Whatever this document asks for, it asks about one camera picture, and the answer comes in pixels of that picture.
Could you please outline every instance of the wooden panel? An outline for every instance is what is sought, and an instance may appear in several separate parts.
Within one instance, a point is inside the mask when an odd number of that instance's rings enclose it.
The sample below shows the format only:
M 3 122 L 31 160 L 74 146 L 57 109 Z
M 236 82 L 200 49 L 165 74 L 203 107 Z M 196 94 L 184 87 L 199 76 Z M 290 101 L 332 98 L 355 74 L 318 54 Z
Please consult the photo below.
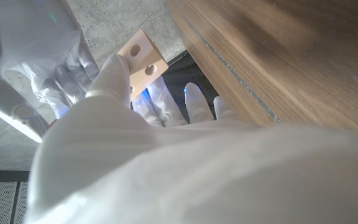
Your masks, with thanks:
M 118 54 L 128 64 L 131 83 L 131 102 L 167 69 L 160 51 L 141 29 L 123 47 Z
M 168 0 L 168 7 L 189 53 L 242 118 L 267 112 L 238 94 L 250 95 L 241 80 L 283 122 L 358 132 L 358 2 Z M 209 69 L 218 64 L 226 71 Z

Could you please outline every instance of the wood grain surface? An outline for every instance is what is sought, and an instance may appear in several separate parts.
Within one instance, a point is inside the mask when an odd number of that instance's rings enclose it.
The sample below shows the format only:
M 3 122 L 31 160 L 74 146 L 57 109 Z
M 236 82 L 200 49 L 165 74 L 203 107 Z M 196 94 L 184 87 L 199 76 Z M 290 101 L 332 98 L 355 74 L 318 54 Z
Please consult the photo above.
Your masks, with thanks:
M 167 3 L 185 47 L 242 119 L 358 132 L 358 1 Z

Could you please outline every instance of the finger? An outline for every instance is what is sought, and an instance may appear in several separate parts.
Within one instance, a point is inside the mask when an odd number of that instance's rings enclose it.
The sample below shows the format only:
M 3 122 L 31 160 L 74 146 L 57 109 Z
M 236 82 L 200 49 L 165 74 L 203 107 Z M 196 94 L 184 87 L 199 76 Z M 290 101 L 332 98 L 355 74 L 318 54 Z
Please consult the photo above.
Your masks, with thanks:
M 68 70 L 70 71 L 71 76 L 77 82 L 78 86 L 80 86 L 80 88 L 86 93 L 91 87 L 92 82 L 82 65 L 75 61 L 68 65 Z
M 186 85 L 185 99 L 190 124 L 214 120 L 203 93 L 194 83 Z
M 156 81 L 150 84 L 147 87 L 147 90 L 153 101 L 155 111 L 165 127 L 187 124 L 162 77 L 159 77 Z
M 215 97 L 214 108 L 216 113 L 216 119 L 240 120 L 237 115 L 229 109 L 226 102 L 220 96 Z
M 127 108 L 129 101 L 129 69 L 125 59 L 114 54 L 106 60 L 86 97 L 105 95 L 117 98 Z
M 144 90 L 138 97 L 132 100 L 132 107 L 149 125 L 162 127 L 162 121 L 155 113 L 152 103 L 149 94 Z
M 88 48 L 88 44 L 86 44 L 82 31 L 81 31 L 80 47 L 78 49 L 78 61 L 80 62 L 81 66 L 84 68 L 89 79 L 93 82 L 94 79 L 98 76 L 99 68 L 96 62 L 94 61 L 94 58 Z
M 66 95 L 56 81 L 48 78 L 43 82 L 32 80 L 32 89 L 41 103 L 47 103 L 55 113 L 56 119 L 60 119 L 70 108 Z
M 69 71 L 62 66 L 57 66 L 55 69 L 55 78 L 57 84 L 66 94 L 67 98 L 73 103 L 79 102 L 85 97 L 85 92 L 80 88 L 75 79 Z

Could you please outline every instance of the gloved hand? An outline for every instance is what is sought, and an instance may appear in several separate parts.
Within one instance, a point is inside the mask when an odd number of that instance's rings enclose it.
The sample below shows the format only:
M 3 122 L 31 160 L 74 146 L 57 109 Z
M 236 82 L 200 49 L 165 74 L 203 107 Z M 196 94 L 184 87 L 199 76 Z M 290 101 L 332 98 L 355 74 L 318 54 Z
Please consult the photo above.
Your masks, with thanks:
M 152 126 L 174 127 L 188 124 L 180 113 L 179 107 L 165 86 L 162 77 L 158 78 L 132 101 L 132 107 Z M 208 103 L 202 92 L 194 83 L 186 85 L 185 103 L 190 123 L 212 121 L 214 119 Z M 214 99 L 214 108 L 217 119 L 238 119 L 223 99 L 217 96 Z
M 26 223 L 358 221 L 357 136 L 250 127 L 222 119 L 235 115 L 220 98 L 211 121 L 194 84 L 185 88 L 193 124 L 178 126 L 186 122 L 163 79 L 148 91 L 131 111 L 127 63 L 106 61 L 37 149 Z
M 98 68 L 65 0 L 0 1 L 0 75 L 17 70 L 57 118 L 85 97 Z

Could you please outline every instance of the white protective suit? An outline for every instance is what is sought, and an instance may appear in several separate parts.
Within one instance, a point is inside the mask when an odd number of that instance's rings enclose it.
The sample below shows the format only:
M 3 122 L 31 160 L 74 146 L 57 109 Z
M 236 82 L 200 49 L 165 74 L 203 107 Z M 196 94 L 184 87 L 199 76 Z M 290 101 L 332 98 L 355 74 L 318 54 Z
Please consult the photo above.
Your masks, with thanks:
M 106 62 L 37 150 L 27 223 L 358 223 L 357 135 L 258 127 L 220 98 L 213 121 L 194 84 L 186 124 L 161 78 L 148 90 L 132 111 L 126 62 Z

